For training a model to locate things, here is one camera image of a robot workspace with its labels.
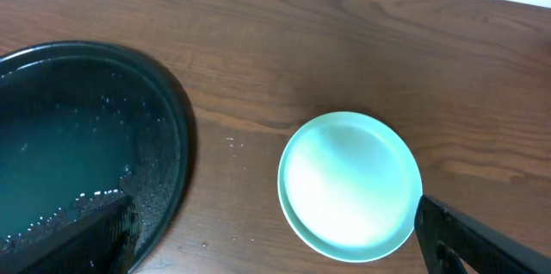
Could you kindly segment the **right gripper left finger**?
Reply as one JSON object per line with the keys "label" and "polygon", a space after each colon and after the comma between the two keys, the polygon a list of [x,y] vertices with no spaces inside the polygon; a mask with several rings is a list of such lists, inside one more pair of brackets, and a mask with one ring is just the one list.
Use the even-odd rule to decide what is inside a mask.
{"label": "right gripper left finger", "polygon": [[133,198],[120,197],[48,238],[4,254],[1,272],[127,273],[140,233]]}

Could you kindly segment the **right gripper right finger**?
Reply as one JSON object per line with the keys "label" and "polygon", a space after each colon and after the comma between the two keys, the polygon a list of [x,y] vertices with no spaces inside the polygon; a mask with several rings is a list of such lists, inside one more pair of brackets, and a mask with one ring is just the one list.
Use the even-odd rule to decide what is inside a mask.
{"label": "right gripper right finger", "polygon": [[550,258],[432,196],[421,196],[414,226],[430,274],[550,272]]}

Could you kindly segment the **mint green plate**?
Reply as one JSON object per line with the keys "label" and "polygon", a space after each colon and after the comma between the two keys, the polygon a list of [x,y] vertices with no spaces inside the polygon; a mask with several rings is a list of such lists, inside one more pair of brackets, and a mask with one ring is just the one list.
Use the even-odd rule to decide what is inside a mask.
{"label": "mint green plate", "polygon": [[418,164],[400,136],[347,111],[320,115],[294,133],[277,189],[298,237],[347,263],[385,258],[407,242],[423,195]]}

